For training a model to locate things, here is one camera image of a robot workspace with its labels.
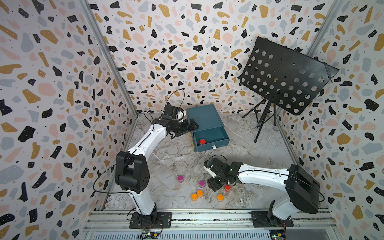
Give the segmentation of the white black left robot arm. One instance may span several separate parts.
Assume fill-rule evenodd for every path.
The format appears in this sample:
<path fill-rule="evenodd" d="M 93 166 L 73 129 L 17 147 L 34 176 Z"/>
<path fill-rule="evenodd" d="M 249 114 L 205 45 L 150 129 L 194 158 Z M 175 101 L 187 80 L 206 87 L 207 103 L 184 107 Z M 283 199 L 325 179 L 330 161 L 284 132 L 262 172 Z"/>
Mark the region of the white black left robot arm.
<path fill-rule="evenodd" d="M 183 109 L 170 104 L 165 105 L 160 117 L 153 118 L 150 122 L 149 130 L 137 144 L 126 152 L 118 153 L 115 182 L 124 193 L 131 196 L 139 219 L 154 225 L 158 212 L 147 189 L 150 181 L 147 157 L 167 135 L 174 139 L 197 130 L 199 125 L 194 119 L 186 119 Z"/>

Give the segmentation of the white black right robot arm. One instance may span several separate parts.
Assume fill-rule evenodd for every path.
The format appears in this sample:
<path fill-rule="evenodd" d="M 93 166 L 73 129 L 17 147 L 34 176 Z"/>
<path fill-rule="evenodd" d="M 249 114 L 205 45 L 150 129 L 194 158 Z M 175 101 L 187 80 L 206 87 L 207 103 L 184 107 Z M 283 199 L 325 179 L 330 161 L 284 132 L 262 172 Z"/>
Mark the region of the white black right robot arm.
<path fill-rule="evenodd" d="M 255 184 L 283 193 L 280 199 L 271 201 L 267 211 L 251 213 L 255 228 L 293 227 L 292 215 L 299 212 L 317 214 L 320 202 L 325 200 L 320 193 L 320 183 L 299 165 L 292 164 L 288 169 L 267 169 L 241 162 L 228 164 L 211 157 L 204 162 L 204 170 L 211 175 L 207 184 L 214 192 L 223 186 Z"/>

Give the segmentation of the teal drawer cabinet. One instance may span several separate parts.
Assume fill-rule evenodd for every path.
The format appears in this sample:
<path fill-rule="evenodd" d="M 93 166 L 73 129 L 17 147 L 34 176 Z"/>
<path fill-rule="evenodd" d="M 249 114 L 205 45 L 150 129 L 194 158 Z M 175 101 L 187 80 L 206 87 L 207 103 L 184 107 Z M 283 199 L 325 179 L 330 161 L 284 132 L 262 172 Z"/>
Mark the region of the teal drawer cabinet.
<path fill-rule="evenodd" d="M 200 126 L 195 131 L 203 131 L 218 127 L 225 127 L 214 105 L 205 105 L 200 107 L 189 108 L 187 109 L 187 117 L 188 120 L 194 119 L 196 123 Z"/>

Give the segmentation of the orange paint can right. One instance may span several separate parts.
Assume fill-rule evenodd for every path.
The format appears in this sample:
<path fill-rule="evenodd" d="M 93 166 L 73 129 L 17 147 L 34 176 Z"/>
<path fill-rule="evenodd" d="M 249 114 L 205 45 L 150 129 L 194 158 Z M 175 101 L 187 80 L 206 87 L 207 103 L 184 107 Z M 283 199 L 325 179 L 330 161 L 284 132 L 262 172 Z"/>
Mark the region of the orange paint can right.
<path fill-rule="evenodd" d="M 222 202 L 222 201 L 224 200 L 224 196 L 223 196 L 222 194 L 219 194 L 219 195 L 217 196 L 217 200 L 218 200 L 219 202 Z"/>

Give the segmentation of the orange paint can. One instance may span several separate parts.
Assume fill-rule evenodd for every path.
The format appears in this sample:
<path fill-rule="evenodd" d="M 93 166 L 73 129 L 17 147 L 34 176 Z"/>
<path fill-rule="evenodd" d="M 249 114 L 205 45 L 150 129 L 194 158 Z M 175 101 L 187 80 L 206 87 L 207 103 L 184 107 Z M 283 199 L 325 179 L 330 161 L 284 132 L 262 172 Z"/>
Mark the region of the orange paint can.
<path fill-rule="evenodd" d="M 197 194 L 192 194 L 191 199 L 193 201 L 196 201 L 198 199 L 198 195 Z"/>
<path fill-rule="evenodd" d="M 217 196 L 217 200 L 218 200 L 219 202 L 222 202 L 222 201 L 224 200 L 224 196 L 223 196 L 222 194 L 219 194 L 219 195 Z"/>
<path fill-rule="evenodd" d="M 202 198 L 203 197 L 203 191 L 202 190 L 198 190 L 197 191 L 197 196 L 199 197 L 199 198 Z"/>

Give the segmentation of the magenta paint can middle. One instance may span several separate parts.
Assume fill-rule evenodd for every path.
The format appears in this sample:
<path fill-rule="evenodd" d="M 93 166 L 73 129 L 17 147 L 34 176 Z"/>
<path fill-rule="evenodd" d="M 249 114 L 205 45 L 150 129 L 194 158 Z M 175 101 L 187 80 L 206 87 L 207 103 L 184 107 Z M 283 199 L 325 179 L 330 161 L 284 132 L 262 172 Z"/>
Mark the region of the magenta paint can middle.
<path fill-rule="evenodd" d="M 206 185 L 205 181 L 200 181 L 199 182 L 200 188 L 204 188 L 205 185 Z"/>

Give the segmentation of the magenta paint can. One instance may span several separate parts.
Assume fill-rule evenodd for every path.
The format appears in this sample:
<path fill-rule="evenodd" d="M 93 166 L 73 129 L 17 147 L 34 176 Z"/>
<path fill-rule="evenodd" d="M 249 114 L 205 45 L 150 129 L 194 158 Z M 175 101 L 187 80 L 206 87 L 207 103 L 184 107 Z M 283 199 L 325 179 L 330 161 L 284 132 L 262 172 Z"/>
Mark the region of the magenta paint can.
<path fill-rule="evenodd" d="M 178 176 L 179 183 L 182 183 L 184 181 L 184 177 L 182 175 Z"/>
<path fill-rule="evenodd" d="M 199 182 L 200 188 L 204 188 L 205 185 L 206 185 L 205 181 L 200 181 Z"/>

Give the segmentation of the orange paint can middle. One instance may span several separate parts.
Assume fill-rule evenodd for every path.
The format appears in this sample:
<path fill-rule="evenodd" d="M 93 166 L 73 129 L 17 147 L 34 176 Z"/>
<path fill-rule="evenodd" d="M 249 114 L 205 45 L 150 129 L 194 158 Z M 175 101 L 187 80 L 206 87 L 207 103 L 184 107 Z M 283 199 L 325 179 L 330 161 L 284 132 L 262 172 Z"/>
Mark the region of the orange paint can middle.
<path fill-rule="evenodd" d="M 199 198 L 202 198 L 203 197 L 203 191 L 202 190 L 198 190 L 197 191 L 197 196 L 199 197 Z"/>

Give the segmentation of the orange paint can left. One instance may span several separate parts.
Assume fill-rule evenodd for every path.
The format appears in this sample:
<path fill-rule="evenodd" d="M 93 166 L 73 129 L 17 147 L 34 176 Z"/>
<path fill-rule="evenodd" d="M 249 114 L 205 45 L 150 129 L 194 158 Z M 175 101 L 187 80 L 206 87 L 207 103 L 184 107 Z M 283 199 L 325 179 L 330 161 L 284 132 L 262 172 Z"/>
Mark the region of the orange paint can left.
<path fill-rule="evenodd" d="M 198 195 L 197 194 L 192 194 L 191 199 L 193 201 L 196 201 L 198 199 Z"/>

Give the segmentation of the magenta paint can left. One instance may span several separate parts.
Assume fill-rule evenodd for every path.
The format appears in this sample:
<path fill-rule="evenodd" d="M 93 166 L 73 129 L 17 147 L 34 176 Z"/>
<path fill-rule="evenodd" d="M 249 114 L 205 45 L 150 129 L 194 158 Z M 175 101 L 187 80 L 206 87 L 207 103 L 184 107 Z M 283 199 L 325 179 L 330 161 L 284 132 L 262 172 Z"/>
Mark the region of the magenta paint can left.
<path fill-rule="evenodd" d="M 182 175 L 178 176 L 179 183 L 182 183 L 184 181 L 184 177 Z"/>

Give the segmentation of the black perforated music stand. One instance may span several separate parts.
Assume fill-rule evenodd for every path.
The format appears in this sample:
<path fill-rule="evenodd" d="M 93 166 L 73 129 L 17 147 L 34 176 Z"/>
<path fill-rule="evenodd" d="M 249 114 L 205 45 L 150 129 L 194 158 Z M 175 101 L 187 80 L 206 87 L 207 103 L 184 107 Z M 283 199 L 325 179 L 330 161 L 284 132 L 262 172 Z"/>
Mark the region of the black perforated music stand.
<path fill-rule="evenodd" d="M 270 109 L 298 116 L 339 69 L 268 39 L 257 37 L 239 84 L 263 97 L 265 109 L 257 128 L 262 130 Z"/>

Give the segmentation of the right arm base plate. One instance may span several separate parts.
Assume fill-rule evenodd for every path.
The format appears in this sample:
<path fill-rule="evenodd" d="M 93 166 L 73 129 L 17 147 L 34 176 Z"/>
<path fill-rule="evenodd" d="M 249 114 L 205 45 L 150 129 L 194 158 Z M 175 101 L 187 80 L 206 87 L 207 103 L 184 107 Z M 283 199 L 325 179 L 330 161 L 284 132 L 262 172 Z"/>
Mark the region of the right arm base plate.
<path fill-rule="evenodd" d="M 275 217 L 271 211 L 253 211 L 251 219 L 254 228 L 277 228 L 277 227 L 293 227 L 292 219 L 281 220 Z"/>

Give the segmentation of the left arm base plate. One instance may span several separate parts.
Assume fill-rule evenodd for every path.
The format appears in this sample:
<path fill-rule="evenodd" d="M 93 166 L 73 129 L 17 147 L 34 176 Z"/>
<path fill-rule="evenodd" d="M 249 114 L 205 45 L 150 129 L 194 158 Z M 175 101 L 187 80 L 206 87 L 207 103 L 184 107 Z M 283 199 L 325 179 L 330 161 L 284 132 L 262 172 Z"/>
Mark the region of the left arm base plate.
<path fill-rule="evenodd" d="M 133 213 L 131 216 L 130 229 L 169 229 L 171 227 L 172 213 L 158 212 L 151 215 Z"/>

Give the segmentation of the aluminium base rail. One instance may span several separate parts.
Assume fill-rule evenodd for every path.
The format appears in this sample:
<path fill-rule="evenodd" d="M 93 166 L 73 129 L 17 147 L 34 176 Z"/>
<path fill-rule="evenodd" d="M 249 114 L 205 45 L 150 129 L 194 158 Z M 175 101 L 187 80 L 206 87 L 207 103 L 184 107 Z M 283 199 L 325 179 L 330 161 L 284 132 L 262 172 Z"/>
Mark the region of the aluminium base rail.
<path fill-rule="evenodd" d="M 91 212 L 87 240 L 341 240 L 329 211 L 292 215 L 293 227 L 254 228 L 251 212 L 262 209 L 159 210 L 171 212 L 169 229 L 130 229 L 129 210 Z"/>

